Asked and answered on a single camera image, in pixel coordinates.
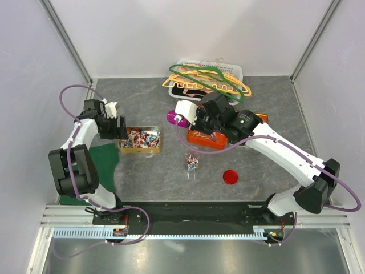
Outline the gold tin of candies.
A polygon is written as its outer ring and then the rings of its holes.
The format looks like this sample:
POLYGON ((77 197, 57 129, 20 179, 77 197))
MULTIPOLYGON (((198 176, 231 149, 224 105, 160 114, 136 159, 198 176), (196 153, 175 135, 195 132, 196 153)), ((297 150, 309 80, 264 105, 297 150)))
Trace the gold tin of candies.
POLYGON ((118 141, 122 153, 156 154, 161 149, 161 128, 127 127, 127 138, 118 141))

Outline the orange tray of lollipops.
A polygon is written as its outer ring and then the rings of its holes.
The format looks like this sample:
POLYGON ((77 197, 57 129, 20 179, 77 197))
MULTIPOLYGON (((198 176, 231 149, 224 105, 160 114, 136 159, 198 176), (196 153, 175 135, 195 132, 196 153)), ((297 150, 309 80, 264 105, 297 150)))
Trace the orange tray of lollipops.
POLYGON ((188 130, 186 138, 189 143, 215 150, 223 150, 228 142, 227 137, 219 132, 207 135, 199 131, 188 130))

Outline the purple plastic scoop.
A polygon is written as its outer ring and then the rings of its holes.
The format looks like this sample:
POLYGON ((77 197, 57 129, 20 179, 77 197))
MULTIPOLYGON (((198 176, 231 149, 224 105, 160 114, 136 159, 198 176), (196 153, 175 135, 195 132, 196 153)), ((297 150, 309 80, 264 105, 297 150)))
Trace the purple plastic scoop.
POLYGON ((189 127, 189 122, 183 116, 177 115, 174 110, 170 110, 167 113, 167 121, 170 124, 176 124, 178 122, 178 126, 182 128, 189 127))

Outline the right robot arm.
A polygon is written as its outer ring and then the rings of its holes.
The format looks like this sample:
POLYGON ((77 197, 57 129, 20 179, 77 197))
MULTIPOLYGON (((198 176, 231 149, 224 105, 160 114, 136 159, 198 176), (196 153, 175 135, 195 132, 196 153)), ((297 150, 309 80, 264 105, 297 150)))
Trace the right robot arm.
POLYGON ((196 131, 222 133, 230 144, 249 138, 244 146, 264 154, 298 181, 297 186, 269 196, 261 210, 266 224, 275 224, 285 214, 300 209, 313 214, 322 212, 337 185, 334 178, 339 175, 339 162, 306 153, 282 139, 259 115, 249 110, 236 111, 218 92, 202 99, 196 117, 192 126, 196 131))

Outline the gold tin of gummies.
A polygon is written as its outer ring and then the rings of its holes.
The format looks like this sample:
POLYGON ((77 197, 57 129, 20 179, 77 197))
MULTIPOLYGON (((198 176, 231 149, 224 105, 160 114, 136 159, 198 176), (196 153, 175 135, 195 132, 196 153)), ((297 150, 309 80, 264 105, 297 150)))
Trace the gold tin of gummies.
POLYGON ((254 114, 254 118, 255 118, 255 120, 259 121, 260 123, 268 123, 268 121, 269 121, 269 117, 266 114, 256 113, 256 114, 254 114))

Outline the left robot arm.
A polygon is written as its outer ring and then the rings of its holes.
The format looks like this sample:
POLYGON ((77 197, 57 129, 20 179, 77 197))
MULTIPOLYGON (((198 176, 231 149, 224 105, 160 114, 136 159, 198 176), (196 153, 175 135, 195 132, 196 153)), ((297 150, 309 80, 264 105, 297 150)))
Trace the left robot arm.
POLYGON ((126 221, 128 215, 117 205, 117 195, 101 185, 89 148, 97 135, 108 140, 127 138, 125 117, 117 114, 118 107, 105 99, 85 100, 83 111, 72 116, 74 128, 67 141, 48 154, 58 194, 86 202, 87 212, 112 224, 126 221))

